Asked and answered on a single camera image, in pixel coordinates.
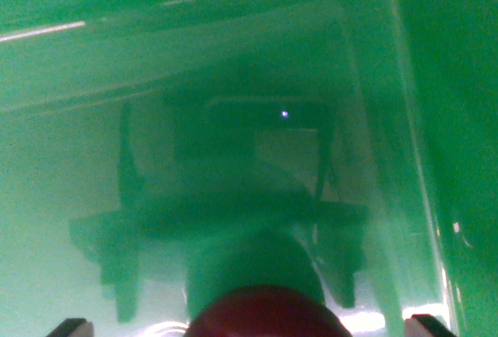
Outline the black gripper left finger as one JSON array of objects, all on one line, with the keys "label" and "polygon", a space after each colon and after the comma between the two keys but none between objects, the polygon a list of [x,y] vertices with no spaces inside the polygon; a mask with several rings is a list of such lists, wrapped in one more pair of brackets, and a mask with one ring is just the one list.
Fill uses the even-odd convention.
[{"label": "black gripper left finger", "polygon": [[94,337],[94,325],[85,318],[67,318],[47,337]]}]

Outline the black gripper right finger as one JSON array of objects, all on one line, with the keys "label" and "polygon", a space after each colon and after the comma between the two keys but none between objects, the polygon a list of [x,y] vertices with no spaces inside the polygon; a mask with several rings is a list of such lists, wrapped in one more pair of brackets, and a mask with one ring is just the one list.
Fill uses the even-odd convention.
[{"label": "black gripper right finger", "polygon": [[404,337],[455,337],[455,334],[433,315],[413,314],[404,320]]}]

